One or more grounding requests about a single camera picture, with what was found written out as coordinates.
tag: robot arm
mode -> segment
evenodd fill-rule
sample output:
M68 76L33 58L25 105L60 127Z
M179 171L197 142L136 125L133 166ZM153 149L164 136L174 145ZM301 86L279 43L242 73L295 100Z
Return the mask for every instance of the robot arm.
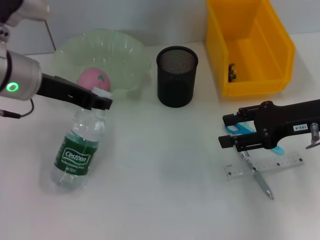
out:
M273 149L285 137L311 133L311 145L307 149L313 148L320 140L320 100L287 106L276 106L272 101L265 101L261 105L239 108L236 115L223 116L226 127L248 121L254 121L255 133L221 136L221 147L236 146L238 152Z
M10 38L4 24L16 26L22 19L45 21L49 6L45 0L5 0L0 6L0 96L30 100L35 94L78 105L84 109L109 109L112 100L61 77L42 74L37 61L8 51Z

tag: pink ball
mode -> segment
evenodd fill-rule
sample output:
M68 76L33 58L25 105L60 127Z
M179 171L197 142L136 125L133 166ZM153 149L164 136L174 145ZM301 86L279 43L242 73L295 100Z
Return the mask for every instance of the pink ball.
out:
M78 82L81 87L92 91L94 87L110 92L108 75L99 68L88 68L81 73Z

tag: scissors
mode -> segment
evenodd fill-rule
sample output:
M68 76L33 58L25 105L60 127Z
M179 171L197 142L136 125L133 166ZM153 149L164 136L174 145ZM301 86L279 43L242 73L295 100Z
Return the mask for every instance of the scissors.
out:
M235 127L237 128L237 130L231 130L228 126L226 126L225 129L231 134L252 134L256 132L256 130L254 130L249 126L248 122L245 122L243 125L240 123L237 123ZM271 149L271 151L278 155L285 154L285 150L280 146L277 146L276 148Z

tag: green label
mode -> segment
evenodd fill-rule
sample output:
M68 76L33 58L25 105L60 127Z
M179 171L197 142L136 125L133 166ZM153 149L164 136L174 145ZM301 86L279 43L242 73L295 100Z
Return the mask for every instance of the green label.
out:
M98 76L98 79L100 79L102 82L105 81L105 78L104 78L104 76L102 74L100 76Z
M68 174L83 176L88 173L97 147L82 145L65 137L54 165Z

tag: yellow plastic bin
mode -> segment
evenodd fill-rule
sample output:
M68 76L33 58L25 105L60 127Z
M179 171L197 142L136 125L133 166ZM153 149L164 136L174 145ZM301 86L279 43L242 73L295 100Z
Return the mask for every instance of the yellow plastic bin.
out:
M207 52L223 96L272 94L291 81L295 46L268 0L207 0ZM229 82L229 65L236 79Z

